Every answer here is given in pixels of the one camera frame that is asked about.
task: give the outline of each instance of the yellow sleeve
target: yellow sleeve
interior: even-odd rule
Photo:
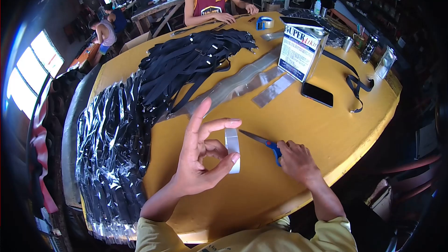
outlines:
[[[337,217],[328,222],[318,221],[316,235],[310,240],[322,251],[356,252],[356,243],[350,232],[350,223],[345,217]]]
[[[183,252],[189,248],[183,244],[174,230],[165,222],[140,218],[137,224],[135,252]]]

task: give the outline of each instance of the round table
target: round table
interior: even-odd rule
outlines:
[[[255,49],[256,54],[240,50],[230,59],[231,69],[212,74],[191,99],[281,44],[282,39],[266,42],[260,38],[262,34],[284,28],[279,20],[280,14],[266,12],[255,17],[261,15],[272,17],[275,20],[274,27],[256,31],[256,20],[248,22],[251,16],[242,17],[235,24],[226,26],[250,32],[259,47]],[[174,38],[212,29],[219,24],[198,27]],[[92,89],[91,101],[104,88],[125,80],[136,71],[140,60],[147,56],[146,51],[154,44],[169,39],[169,34],[159,36],[104,64]],[[374,79],[375,86],[371,92],[360,91],[360,98],[364,102],[361,113],[350,113],[350,110],[360,106],[345,82],[345,77],[352,72],[342,64],[322,56],[309,82],[333,94],[333,108],[303,97],[300,94],[301,83],[297,81],[260,109],[251,100],[272,81],[218,105],[204,121],[222,117],[241,118],[241,129],[272,141],[293,140],[305,144],[325,181],[332,185],[371,148],[383,132],[395,113],[401,85],[391,72],[386,80],[376,76],[372,64],[363,64],[354,47],[348,53],[342,49],[325,49],[354,66],[365,84],[367,78]],[[266,70],[275,66],[277,64],[273,63]],[[188,88],[189,85],[184,86],[180,96]],[[176,172],[188,120],[183,115],[154,125],[151,131],[150,165],[144,177],[148,197],[162,188]],[[224,143],[224,131],[213,132],[210,138]],[[176,206],[168,224],[185,243],[204,243],[236,231],[263,226],[291,214],[312,200],[310,192],[303,185],[294,182],[276,165],[272,150],[241,133],[239,144],[240,173],[227,175],[211,190],[183,197]],[[217,162],[214,158],[204,159],[207,168],[214,167]]]

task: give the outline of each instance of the hand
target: hand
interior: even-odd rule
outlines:
[[[240,158],[239,153],[228,154],[221,142],[207,137],[210,132],[225,127],[237,128],[241,125],[241,120],[223,118],[201,124],[210,106],[211,98],[204,99],[194,111],[185,131],[177,171],[171,179],[179,196],[194,195],[215,187]],[[220,160],[214,169],[207,170],[202,164],[206,156]]]
[[[229,14],[229,13],[214,13],[213,18],[215,18],[215,20],[219,20],[221,22],[225,22],[228,25],[237,22],[235,20],[235,18],[231,14]]]
[[[254,4],[249,4],[249,3],[246,3],[246,10],[250,14],[257,14],[259,11],[258,8],[256,8]]]
[[[303,183],[307,188],[318,179],[322,179],[319,168],[315,164],[310,150],[303,144],[295,144],[289,140],[285,143],[280,140],[277,143],[282,153],[280,165],[283,171],[299,183]]]

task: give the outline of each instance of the yellow shirt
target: yellow shirt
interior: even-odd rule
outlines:
[[[356,252],[350,223],[345,217],[318,221],[316,235],[307,240],[298,233],[276,227],[240,231],[207,244],[189,249],[165,222],[138,220],[135,252]]]

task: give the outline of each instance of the can label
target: can label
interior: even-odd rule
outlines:
[[[311,68],[319,40],[298,28],[286,25],[279,66],[303,82]]]

